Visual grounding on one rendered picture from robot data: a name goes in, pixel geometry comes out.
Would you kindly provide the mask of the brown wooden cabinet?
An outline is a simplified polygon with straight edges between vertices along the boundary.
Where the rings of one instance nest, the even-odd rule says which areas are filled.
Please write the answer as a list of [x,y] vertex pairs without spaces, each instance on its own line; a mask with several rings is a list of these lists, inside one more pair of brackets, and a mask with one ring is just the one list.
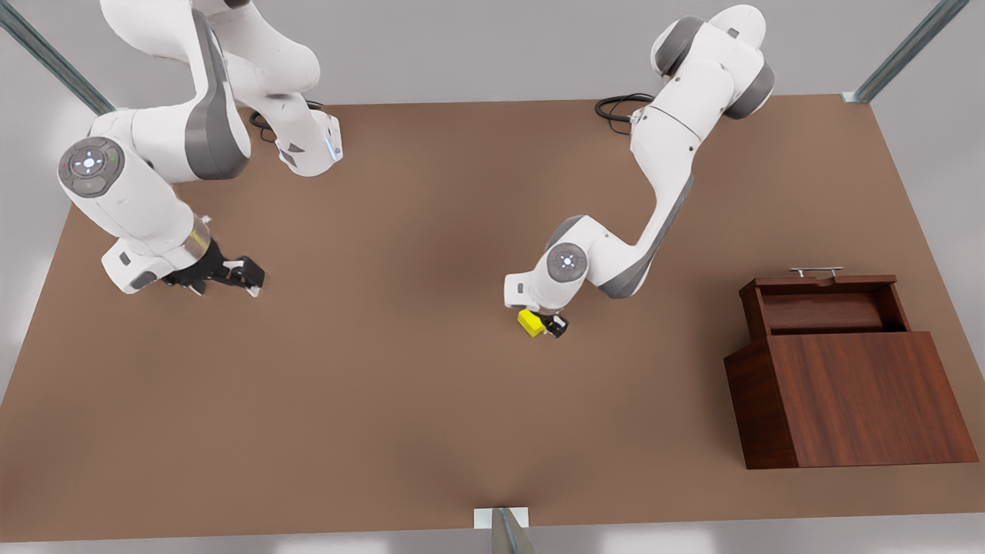
[[747,469],[978,462],[927,331],[750,338],[724,365]]

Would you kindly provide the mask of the silver frame post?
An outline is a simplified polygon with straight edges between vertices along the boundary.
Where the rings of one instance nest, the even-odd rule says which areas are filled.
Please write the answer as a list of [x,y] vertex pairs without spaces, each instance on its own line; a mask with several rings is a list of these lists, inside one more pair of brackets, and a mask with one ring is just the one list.
[[472,527],[490,531],[490,554],[537,554],[528,537],[528,507],[477,508]]
[[113,112],[116,107],[56,49],[38,29],[15,10],[9,0],[0,0],[0,28],[49,73],[53,74],[80,102],[96,115]]
[[854,91],[841,92],[844,104],[871,104],[912,60],[953,21],[971,0],[939,0],[907,37]]

